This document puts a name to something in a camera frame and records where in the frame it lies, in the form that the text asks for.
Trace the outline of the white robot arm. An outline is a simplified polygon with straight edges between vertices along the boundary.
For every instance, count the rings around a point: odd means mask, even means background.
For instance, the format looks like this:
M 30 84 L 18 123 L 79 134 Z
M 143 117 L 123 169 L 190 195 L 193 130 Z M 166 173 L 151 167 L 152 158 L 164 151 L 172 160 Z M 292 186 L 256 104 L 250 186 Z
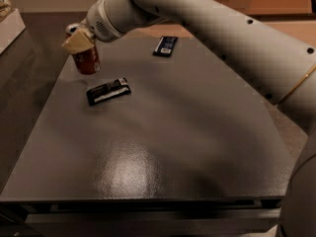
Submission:
M 63 43 L 70 54 L 97 40 L 171 20 L 221 58 L 308 136 L 291 174 L 276 237 L 316 237 L 316 51 L 214 0 L 98 0 Z

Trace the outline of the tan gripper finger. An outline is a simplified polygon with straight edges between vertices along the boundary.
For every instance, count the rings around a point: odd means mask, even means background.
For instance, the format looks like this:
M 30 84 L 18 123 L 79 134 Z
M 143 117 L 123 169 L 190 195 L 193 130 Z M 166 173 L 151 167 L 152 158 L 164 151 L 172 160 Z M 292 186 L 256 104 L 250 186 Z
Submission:
M 96 37 L 87 28 L 67 28 L 66 40 L 62 47 L 69 54 L 76 54 L 91 49 L 95 46 Z

